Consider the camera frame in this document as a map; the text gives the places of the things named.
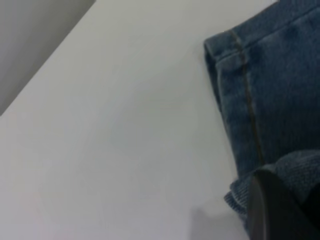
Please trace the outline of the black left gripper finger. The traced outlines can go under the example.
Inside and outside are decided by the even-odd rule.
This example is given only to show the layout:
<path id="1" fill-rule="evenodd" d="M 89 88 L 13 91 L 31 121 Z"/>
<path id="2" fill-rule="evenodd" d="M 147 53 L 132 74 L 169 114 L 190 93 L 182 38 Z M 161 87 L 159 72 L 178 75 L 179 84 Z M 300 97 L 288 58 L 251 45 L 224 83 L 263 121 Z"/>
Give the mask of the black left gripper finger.
<path id="1" fill-rule="evenodd" d="M 320 186 L 299 204 L 275 174 L 257 171 L 249 187 L 247 229 L 251 240 L 318 240 Z"/>

